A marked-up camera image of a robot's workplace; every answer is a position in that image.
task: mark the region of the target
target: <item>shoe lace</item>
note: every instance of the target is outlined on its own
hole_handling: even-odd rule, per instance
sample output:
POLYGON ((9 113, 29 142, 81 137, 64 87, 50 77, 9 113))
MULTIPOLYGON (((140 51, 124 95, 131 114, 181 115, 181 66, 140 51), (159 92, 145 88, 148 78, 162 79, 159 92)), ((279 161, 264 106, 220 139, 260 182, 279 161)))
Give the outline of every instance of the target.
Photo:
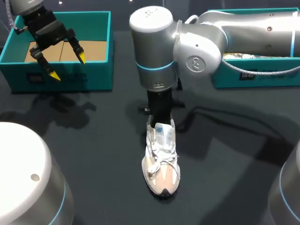
POLYGON ((160 170, 161 164, 169 164, 177 173, 178 179, 180 179, 180 174, 178 173, 178 168, 175 166, 172 161, 178 158, 179 156, 175 153, 175 144, 172 148, 164 146, 163 148, 158 148, 156 144, 151 144, 152 154, 154 155, 155 163, 148 168, 148 173, 154 175, 160 170))

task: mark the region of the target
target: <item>shoe sole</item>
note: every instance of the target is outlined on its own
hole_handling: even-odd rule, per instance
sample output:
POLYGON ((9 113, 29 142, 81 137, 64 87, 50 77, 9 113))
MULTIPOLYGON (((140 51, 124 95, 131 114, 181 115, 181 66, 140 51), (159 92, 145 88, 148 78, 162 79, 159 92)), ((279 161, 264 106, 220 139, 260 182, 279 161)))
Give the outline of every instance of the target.
MULTIPOLYGON (((178 186, 176 187, 176 190, 175 190, 172 194, 170 194, 170 193, 168 192, 167 189, 164 189, 163 192, 162 192, 161 194, 157 194, 157 193, 151 188, 151 186, 150 186, 149 183, 148 183, 146 174, 145 174, 144 161, 145 161, 145 157, 142 159, 142 174, 143 174, 143 176, 144 176, 144 179, 145 179, 145 181, 146 181, 146 183, 147 183, 147 186, 148 186, 149 190, 151 191, 151 193, 154 194, 154 196, 158 196, 158 197, 162 197, 162 198, 168 198, 168 197, 171 197, 171 196, 175 195, 176 192, 177 192, 178 186, 179 186, 179 182, 178 182, 178 186)), ((180 167, 179 167, 179 165, 177 165, 177 168, 178 168, 178 174, 180 174, 180 167)))

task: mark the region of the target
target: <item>black table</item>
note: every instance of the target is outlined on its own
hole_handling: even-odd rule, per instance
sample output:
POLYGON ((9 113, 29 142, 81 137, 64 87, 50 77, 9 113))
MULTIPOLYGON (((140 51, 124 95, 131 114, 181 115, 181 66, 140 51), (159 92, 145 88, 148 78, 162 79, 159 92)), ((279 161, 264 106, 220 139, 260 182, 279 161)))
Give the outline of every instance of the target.
POLYGON ((0 75, 0 121, 36 131, 75 199, 74 225, 258 225, 270 186, 300 139, 300 89, 216 90, 182 74, 174 97, 181 181, 160 201, 141 160, 146 103, 130 32, 116 29, 112 92, 12 95, 0 75))

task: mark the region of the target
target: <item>yellow gripper tip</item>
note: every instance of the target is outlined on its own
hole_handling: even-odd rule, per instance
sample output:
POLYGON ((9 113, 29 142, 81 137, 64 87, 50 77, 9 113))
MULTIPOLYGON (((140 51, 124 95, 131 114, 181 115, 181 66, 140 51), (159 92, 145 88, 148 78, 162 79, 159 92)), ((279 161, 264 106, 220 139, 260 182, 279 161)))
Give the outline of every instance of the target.
POLYGON ((80 59, 85 63, 85 57, 84 57, 84 52, 79 54, 80 59))
POLYGON ((58 75, 57 75, 57 73, 55 71, 51 72, 50 76, 53 77, 53 78, 55 78, 56 80, 60 81, 60 78, 58 77, 58 75))

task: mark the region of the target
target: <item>shoe tongue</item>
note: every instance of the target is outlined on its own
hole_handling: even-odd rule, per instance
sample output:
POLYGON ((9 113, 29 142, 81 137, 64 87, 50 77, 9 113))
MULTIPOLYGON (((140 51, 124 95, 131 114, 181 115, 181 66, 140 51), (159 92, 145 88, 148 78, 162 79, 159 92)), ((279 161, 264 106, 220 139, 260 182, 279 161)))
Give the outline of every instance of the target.
POLYGON ((162 147, 170 147, 173 139, 173 127, 168 124, 155 124, 155 142, 162 147))

